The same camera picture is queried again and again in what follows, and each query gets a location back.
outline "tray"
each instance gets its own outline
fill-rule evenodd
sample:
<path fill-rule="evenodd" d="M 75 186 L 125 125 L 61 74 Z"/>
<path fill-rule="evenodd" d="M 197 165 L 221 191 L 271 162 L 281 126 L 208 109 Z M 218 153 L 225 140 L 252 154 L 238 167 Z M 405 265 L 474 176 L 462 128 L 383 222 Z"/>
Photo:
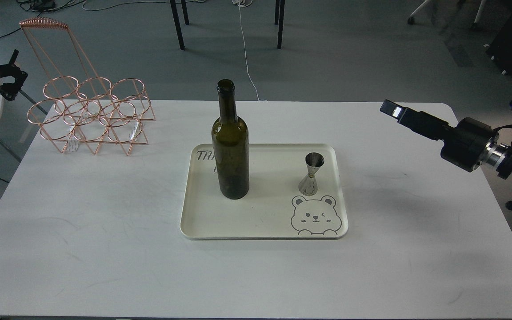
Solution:
<path fill-rule="evenodd" d="M 250 189 L 231 200 L 219 189 L 213 147 L 191 152 L 181 232 L 189 239 L 339 239 L 348 230 L 335 150 L 326 144 L 250 144 Z M 305 155 L 319 152 L 318 191 L 297 189 Z"/>

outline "stainless steel jigger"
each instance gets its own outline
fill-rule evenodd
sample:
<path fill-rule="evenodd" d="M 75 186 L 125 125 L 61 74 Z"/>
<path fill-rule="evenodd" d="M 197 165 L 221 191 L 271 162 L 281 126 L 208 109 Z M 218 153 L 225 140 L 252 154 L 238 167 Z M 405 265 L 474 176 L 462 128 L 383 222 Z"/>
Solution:
<path fill-rule="evenodd" d="M 314 195 L 317 193 L 317 181 L 315 181 L 315 173 L 323 164 L 325 159 L 317 152 L 311 152 L 305 156 L 305 163 L 307 164 L 307 175 L 297 186 L 299 192 L 303 195 Z"/>

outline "bear face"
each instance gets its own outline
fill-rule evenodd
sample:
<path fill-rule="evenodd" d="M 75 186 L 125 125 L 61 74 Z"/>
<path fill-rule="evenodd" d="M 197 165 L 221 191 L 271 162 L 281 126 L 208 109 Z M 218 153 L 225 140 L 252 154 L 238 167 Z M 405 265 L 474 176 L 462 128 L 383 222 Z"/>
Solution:
<path fill-rule="evenodd" d="M 307 200 L 297 195 L 292 199 L 293 216 L 291 224 L 297 234 L 310 233 L 325 235 L 327 231 L 337 234 L 341 218 L 335 211 L 335 198 L 325 195 L 320 200 Z"/>

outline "gray floor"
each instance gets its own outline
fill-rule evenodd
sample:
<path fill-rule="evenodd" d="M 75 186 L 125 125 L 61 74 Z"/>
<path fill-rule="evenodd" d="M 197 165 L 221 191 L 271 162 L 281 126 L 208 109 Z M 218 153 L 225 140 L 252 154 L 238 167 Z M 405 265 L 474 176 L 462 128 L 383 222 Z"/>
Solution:
<path fill-rule="evenodd" d="M 90 0 L 86 7 L 121 2 Z M 469 30 L 479 0 L 467 0 L 460 8 L 453 0 L 436 0 L 419 12 L 416 25 L 406 24 L 421 2 L 289 0 L 283 48 L 278 50 L 274 0 L 254 0 L 242 9 L 242 24 L 260 99 L 442 102 L 459 119 L 473 117 L 492 127 L 512 124 L 512 75 L 501 74 L 484 46 L 510 16 L 506 4 L 511 1 L 489 0 L 480 31 Z M 191 24 L 182 26 L 185 51 L 179 50 L 168 4 L 131 4 L 99 12 L 78 5 L 44 16 L 69 24 L 100 75 L 113 81 L 142 79 L 151 99 L 216 100 L 216 82 L 228 77 L 236 83 L 238 100 L 256 100 L 246 73 L 238 8 L 230 0 L 207 0 L 190 3 L 188 9 Z M 0 35 L 33 16 L 14 1 L 0 0 Z M 49 36 L 52 31 L 37 31 L 45 48 L 55 47 L 52 58 L 59 67 L 78 65 L 76 56 L 64 49 L 68 43 Z M 41 88 L 48 79 L 21 31 L 0 39 L 0 64 L 13 49 L 20 51 L 18 62 L 29 73 L 23 90 L 37 101 L 43 99 Z M 36 134 L 26 121 L 29 107 L 19 96 L 4 104 L 0 120 L 0 136 L 20 156 Z M 163 115 L 160 120 L 167 121 Z M 508 144 L 511 131 L 502 132 L 500 142 Z M 18 164 L 0 148 L 1 178 L 11 179 Z M 512 177 L 502 180 L 489 168 L 484 172 L 512 229 L 512 212 L 504 208 L 512 200 Z M 5 188 L 0 181 L 0 197 Z"/>

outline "wine bottle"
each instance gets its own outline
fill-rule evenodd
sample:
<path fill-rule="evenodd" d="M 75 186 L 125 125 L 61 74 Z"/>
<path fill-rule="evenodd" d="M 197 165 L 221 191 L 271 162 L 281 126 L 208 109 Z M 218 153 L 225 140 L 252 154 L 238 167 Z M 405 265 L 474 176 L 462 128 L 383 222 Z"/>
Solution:
<path fill-rule="evenodd" d="M 248 193 L 248 127 L 236 115 L 234 83 L 222 79 L 217 84 L 220 118 L 211 131 L 222 194 L 240 199 Z"/>

